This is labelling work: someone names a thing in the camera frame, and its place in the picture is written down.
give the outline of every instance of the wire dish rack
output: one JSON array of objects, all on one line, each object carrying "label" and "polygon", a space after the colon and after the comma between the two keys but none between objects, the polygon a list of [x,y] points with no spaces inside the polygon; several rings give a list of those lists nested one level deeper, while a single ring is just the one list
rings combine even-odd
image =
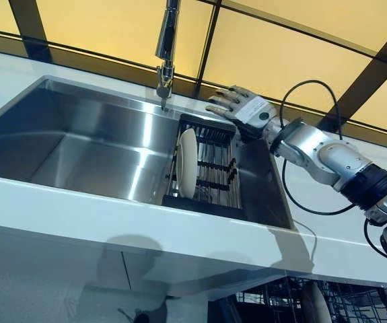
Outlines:
[{"label": "wire dish rack", "polygon": [[[301,290],[308,281],[311,280],[285,277],[237,293],[236,301],[240,307],[238,311],[242,313],[242,305],[247,305],[250,312],[254,307],[261,306],[263,317],[255,322],[306,322],[301,309]],[[325,298],[334,323],[387,322],[387,289],[328,281],[315,282]]]},{"label": "wire dish rack", "polygon": [[[181,134],[193,129],[198,144],[197,183],[193,199],[182,198],[176,181],[177,147]],[[162,205],[244,219],[241,212],[239,175],[232,139],[236,128],[212,120],[182,114]]]}]

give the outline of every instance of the kitchen faucet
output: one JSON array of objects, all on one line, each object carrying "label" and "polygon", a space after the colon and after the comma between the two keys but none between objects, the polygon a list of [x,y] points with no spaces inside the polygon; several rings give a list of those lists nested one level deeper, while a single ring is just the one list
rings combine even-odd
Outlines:
[{"label": "kitchen faucet", "polygon": [[172,82],[174,80],[174,53],[177,35],[178,10],[181,0],[166,0],[166,10],[155,55],[163,59],[162,66],[157,66],[158,85],[156,92],[162,98],[162,109],[166,100],[171,97]]}]

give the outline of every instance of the sink basin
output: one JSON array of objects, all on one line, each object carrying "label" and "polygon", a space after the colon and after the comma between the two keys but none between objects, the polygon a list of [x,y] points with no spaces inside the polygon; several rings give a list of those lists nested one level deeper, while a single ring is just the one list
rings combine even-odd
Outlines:
[{"label": "sink basin", "polygon": [[160,204],[178,117],[45,79],[0,111],[0,177]]}]

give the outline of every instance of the white label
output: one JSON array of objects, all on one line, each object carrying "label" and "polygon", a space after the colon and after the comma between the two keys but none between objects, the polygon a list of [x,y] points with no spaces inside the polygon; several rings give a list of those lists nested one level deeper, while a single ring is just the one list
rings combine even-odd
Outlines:
[{"label": "white label", "polygon": [[250,119],[264,106],[269,104],[268,101],[266,101],[264,98],[257,96],[253,100],[249,101],[245,106],[241,108],[240,111],[238,111],[235,114],[235,117],[241,121],[242,123],[248,123]]}]

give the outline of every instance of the white countertop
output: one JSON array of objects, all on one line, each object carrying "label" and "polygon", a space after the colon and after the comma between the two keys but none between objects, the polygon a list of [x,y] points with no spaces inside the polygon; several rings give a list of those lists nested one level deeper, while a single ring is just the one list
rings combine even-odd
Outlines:
[{"label": "white countertop", "polygon": [[[0,108],[43,75],[104,87],[120,96],[159,102],[153,89],[140,85],[0,54]],[[180,96],[173,96],[168,103],[201,111],[207,105]],[[387,169],[387,148],[349,140],[365,156]],[[277,159],[280,170],[282,163],[282,159]],[[334,211],[349,204],[331,187],[315,183],[295,166],[288,166],[287,181],[293,195],[305,206]],[[0,178],[0,226],[3,227],[312,273],[313,277],[387,285],[387,260],[366,244],[365,217],[361,210],[354,208],[342,215],[325,217],[304,212],[290,201],[289,207],[299,233]],[[149,239],[114,239],[129,235]],[[380,229],[370,227],[370,235],[379,246]],[[158,247],[147,241],[156,242]],[[312,265],[310,257],[315,244]]]}]

